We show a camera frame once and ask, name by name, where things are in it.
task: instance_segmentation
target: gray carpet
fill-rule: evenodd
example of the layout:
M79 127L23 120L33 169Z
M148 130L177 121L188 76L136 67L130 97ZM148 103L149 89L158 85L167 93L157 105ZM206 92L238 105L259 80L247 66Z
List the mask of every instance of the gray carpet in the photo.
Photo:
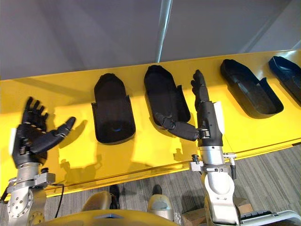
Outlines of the gray carpet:
M294 210L301 214L301 146L236 161L234 196L247 198L254 210ZM146 211L152 188L160 184L170 197L175 212L184 213L203 207L204 193L197 172L178 172L119 185L120 206ZM79 212L93 194L108 187L64 195L59 216ZM55 216L59 196L48 198L46 219ZM1 226L7 224L6 205L0 205Z

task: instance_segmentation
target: person's foot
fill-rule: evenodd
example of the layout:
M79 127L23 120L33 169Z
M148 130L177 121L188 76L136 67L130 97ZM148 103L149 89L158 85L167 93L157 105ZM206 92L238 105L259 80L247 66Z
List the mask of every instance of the person's foot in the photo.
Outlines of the person's foot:
M162 194L162 188L160 185L155 185L152 189L152 194Z
M110 209L111 210L119 210L120 209L120 203L119 203L120 191L119 191L118 185L111 185L109 188L109 192L113 195Z

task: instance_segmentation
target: black shoe-shaped tray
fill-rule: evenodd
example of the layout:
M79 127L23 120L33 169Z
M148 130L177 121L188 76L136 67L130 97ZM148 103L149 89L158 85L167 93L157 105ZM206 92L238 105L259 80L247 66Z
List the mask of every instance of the black shoe-shaped tray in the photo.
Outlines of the black shoe-shaped tray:
M229 59L223 61L221 73L229 91L250 117L263 119L283 111L283 104L266 78L258 80L249 68Z
M94 87L92 104L96 139L104 144L120 144L131 139L135 121L123 82L114 74L102 75Z
M174 121L188 122L190 120L182 86L175 85L170 72L159 65L152 65L145 74L144 84L151 114L158 127L162 128L154 117L155 113L171 116Z
M281 81L281 85L301 106L301 68L281 56L273 56L269 67Z

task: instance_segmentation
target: gray wall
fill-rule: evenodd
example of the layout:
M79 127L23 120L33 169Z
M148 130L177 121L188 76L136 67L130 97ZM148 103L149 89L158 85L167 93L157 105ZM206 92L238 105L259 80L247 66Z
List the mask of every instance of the gray wall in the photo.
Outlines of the gray wall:
M150 63L160 0L2 0L2 79Z
M1 78L152 63L160 5L161 0L2 0ZM173 0L161 61L298 46L300 5Z

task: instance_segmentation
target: black foam insert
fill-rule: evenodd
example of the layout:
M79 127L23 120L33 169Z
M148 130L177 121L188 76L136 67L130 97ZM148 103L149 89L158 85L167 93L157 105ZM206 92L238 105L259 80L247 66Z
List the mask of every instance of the black foam insert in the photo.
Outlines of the black foam insert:
M96 139L104 144L119 144L136 132L131 101L123 82L112 73L100 77L94 87L92 104Z

